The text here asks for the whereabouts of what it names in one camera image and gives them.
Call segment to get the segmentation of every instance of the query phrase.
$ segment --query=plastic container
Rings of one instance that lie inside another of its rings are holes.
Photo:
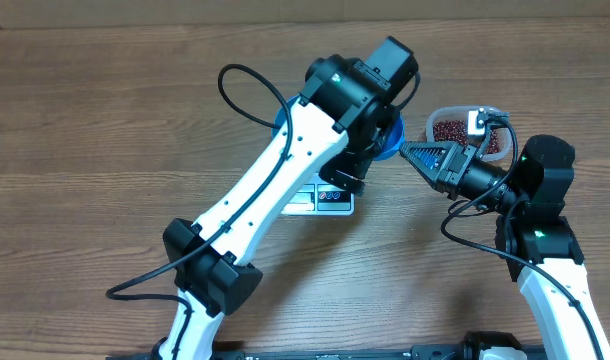
[[[298,95],[291,97],[287,100],[287,105],[291,108],[294,103],[296,103],[296,99]],[[276,116],[274,117],[274,123],[277,125],[283,125],[285,122],[285,111],[280,107],[276,112]],[[278,133],[278,129],[272,129],[272,138],[276,136]],[[374,161],[387,160],[394,156],[398,149],[401,147],[401,144],[405,142],[405,124],[403,123],[403,117],[401,115],[398,116],[398,119],[394,123],[394,128],[392,129],[392,133],[389,138],[387,138],[387,142],[385,143],[385,147],[380,155],[374,158]]]
[[[427,125],[425,127],[425,135],[427,135],[427,141],[434,141],[434,124],[441,121],[458,121],[463,120],[467,122],[467,114],[471,110],[478,110],[483,108],[485,110],[500,111],[492,106],[480,106],[480,105],[465,105],[465,106],[449,106],[440,108],[432,113],[427,119]],[[501,151],[495,154],[483,155],[483,161],[497,161],[505,157],[509,152],[512,145],[512,138],[507,129],[498,129],[498,147]]]

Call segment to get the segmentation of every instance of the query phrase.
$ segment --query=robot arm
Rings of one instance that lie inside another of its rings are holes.
[[[232,264],[228,264],[231,269],[246,267],[249,264],[261,238],[294,193],[311,178],[314,172],[347,146],[347,132],[343,131],[339,134],[332,130],[334,120],[314,104],[309,103],[307,106],[302,106],[297,102],[292,107],[291,113],[293,138],[297,141],[291,146],[289,160],[281,167],[274,180],[259,198],[232,224],[231,230],[222,234],[212,244],[212,248],[216,252],[220,255],[228,254],[228,258],[233,260]],[[286,131],[287,125],[285,124],[279,134]],[[194,227],[198,225],[202,229],[198,234],[201,238],[209,238],[218,230],[220,222],[228,219],[252,195],[271,171],[284,146],[285,136],[274,138],[236,186],[216,205],[196,219],[192,225]],[[258,282],[255,280],[260,281],[260,277],[251,280],[252,285],[250,286],[256,287]],[[178,293],[179,297],[191,303],[194,314],[191,316],[181,340],[177,359],[209,359],[214,336],[223,320],[224,313],[221,311],[212,317],[208,315],[205,305],[191,291],[179,289]],[[225,296],[227,291],[222,291],[222,294]],[[236,309],[230,305],[223,306],[221,310],[231,313]],[[159,350],[163,360],[172,359],[172,350],[186,316],[185,306],[179,304],[170,334]]]
[[[293,126],[289,156],[265,190],[249,207],[242,207],[282,157],[287,122],[225,197],[193,223],[175,219],[163,233],[170,264],[184,261],[176,266],[174,283],[178,297],[192,312],[179,304],[169,337],[153,349],[152,359],[210,358],[224,316],[236,311],[261,280],[262,273],[250,261],[269,226],[319,169],[328,183],[362,192],[373,158],[411,95],[402,105],[391,102],[417,71],[412,51],[391,37],[365,62],[339,55],[314,62],[298,101],[289,109]],[[228,220],[234,214],[239,215],[236,220]]]
[[[508,119],[507,114],[490,114],[484,109],[476,113],[470,113],[468,119],[470,140],[472,136],[481,140],[491,128],[480,131],[477,125],[493,124],[495,117]],[[518,282],[534,313],[548,359],[596,359],[590,328],[603,358],[610,359],[610,347],[589,296],[583,254],[567,220],[560,216],[574,177],[574,149],[553,136],[534,136],[527,141],[507,183],[497,186],[507,172],[480,159],[486,141],[480,147],[408,142],[400,153],[432,188],[448,193],[451,200],[459,195],[473,200],[491,191],[477,204],[477,210],[501,214],[496,221],[496,249],[545,270],[580,302],[587,321],[552,282],[505,257],[512,280]],[[486,346],[477,351],[478,357],[472,359],[521,359],[507,346]]]
[[[589,294],[585,266],[574,263],[572,259],[557,258],[546,258],[538,266],[568,287],[581,302],[596,333],[603,357],[610,359],[610,347]],[[569,306],[569,300],[548,280],[525,267],[518,277],[518,286],[534,314],[548,359],[596,358],[585,324],[574,307]]]

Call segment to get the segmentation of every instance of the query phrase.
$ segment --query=digital scale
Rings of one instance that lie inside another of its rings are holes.
[[[354,213],[354,194],[330,185],[315,173],[281,211],[283,215],[335,215]]]

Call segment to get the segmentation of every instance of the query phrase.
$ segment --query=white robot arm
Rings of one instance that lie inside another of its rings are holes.
[[[261,280],[262,273],[250,261],[281,210],[317,171],[340,190],[360,194],[372,160],[382,151],[394,119],[420,81],[413,52],[392,37],[364,62],[339,55],[316,60],[291,109],[260,74],[242,65],[224,67],[218,83],[224,100],[238,113],[265,125],[269,124],[238,108],[224,93],[223,74],[232,68],[266,85],[291,116],[215,206],[193,223],[175,219],[168,225],[163,243],[169,264],[107,291],[106,296],[114,300],[179,302],[170,335],[154,347],[152,359],[209,359],[223,317],[237,310]],[[392,105],[415,76],[411,94],[400,105]],[[178,296],[117,294],[171,269],[177,271]]]
[[[481,108],[469,115],[468,135],[474,144],[482,140],[480,146],[407,142],[400,150],[432,188],[447,192],[452,200],[459,195],[471,199],[448,211],[441,232],[456,243],[507,260],[512,280],[518,282],[534,313],[549,360],[610,359],[610,348],[589,296],[583,253],[567,219],[560,216],[563,198],[574,179],[574,148],[555,136],[536,135],[527,141],[519,157],[509,114]],[[508,171],[481,160],[489,134],[501,127],[509,130],[514,144]],[[452,219],[474,206],[501,214],[496,221],[495,248],[447,231]],[[471,360],[476,353],[486,360],[522,357],[517,342],[496,335],[482,334],[482,340],[470,341],[477,347]]]
[[[292,196],[312,174],[347,146],[347,132],[339,134],[332,130],[334,119],[314,104],[302,106],[296,102],[291,112],[293,139],[296,141],[291,146],[289,160],[259,198],[232,224],[231,230],[212,244],[212,248],[221,255],[231,253],[236,258],[236,266],[245,266],[250,262],[261,238]],[[279,134],[286,132],[287,125],[283,125]],[[236,186],[196,219],[195,224],[202,228],[201,238],[209,238],[218,230],[221,221],[228,219],[252,195],[278,161],[284,146],[285,137],[276,136]],[[190,292],[180,289],[178,292],[180,297],[190,301],[195,314],[185,330],[177,359],[209,359],[214,336],[224,314],[219,312],[216,316],[209,316],[206,307]],[[163,360],[173,358],[172,350],[186,316],[185,306],[179,304],[170,334],[159,350]]]

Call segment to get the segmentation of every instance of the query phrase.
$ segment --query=clear plastic tub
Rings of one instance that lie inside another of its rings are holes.
[[[441,121],[458,121],[463,120],[467,122],[467,114],[471,110],[478,110],[483,108],[485,110],[500,111],[493,106],[480,106],[480,105],[465,105],[465,106],[450,106],[440,108],[432,113],[427,119],[427,126],[425,128],[425,135],[427,135],[427,141],[434,141],[434,124]],[[501,151],[495,154],[483,155],[483,161],[497,161],[505,157],[509,152],[512,145],[512,138],[510,137],[509,130],[498,129],[498,147]]]

